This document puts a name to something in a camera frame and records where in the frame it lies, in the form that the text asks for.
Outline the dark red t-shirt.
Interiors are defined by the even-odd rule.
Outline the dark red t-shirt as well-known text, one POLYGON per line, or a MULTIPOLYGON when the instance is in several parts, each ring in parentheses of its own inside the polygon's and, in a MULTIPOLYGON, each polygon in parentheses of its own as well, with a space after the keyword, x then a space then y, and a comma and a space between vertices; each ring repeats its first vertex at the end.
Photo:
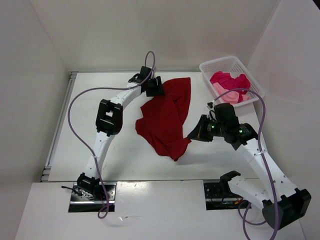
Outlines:
POLYGON ((176 162, 191 142, 183 134, 191 102, 191 78, 173 78, 162 86, 164 95, 153 97, 140 108, 142 118, 136 121, 135 130, 159 156, 176 162))

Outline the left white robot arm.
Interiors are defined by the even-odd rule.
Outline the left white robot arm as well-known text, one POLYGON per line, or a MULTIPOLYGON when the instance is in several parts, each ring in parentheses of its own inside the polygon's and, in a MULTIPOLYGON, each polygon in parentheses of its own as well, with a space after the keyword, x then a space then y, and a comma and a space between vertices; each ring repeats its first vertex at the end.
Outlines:
POLYGON ((140 72, 129 79, 127 86, 111 99, 99 103, 95 126, 97 130, 91 157, 85 171, 77 179, 77 188, 89 199, 98 198, 104 190, 99 174, 108 149, 123 126, 125 108, 142 93, 148 97, 163 96, 164 89, 159 76, 154 76, 152 68, 142 66, 140 72))

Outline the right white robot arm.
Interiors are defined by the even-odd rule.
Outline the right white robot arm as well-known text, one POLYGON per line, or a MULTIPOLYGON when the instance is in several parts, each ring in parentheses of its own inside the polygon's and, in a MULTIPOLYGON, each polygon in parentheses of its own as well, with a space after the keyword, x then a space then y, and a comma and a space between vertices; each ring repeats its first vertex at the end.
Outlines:
POLYGON ((242 156, 261 180, 259 188, 233 170, 219 179, 222 197, 239 195, 261 210, 264 220, 272 228, 282 229, 302 218, 312 199, 307 189, 298 189, 278 167, 265 147, 258 142, 258 134, 248 123, 240 123, 234 107, 229 103, 213 106, 201 115, 196 127, 187 136, 190 140, 211 142, 220 137, 242 156))

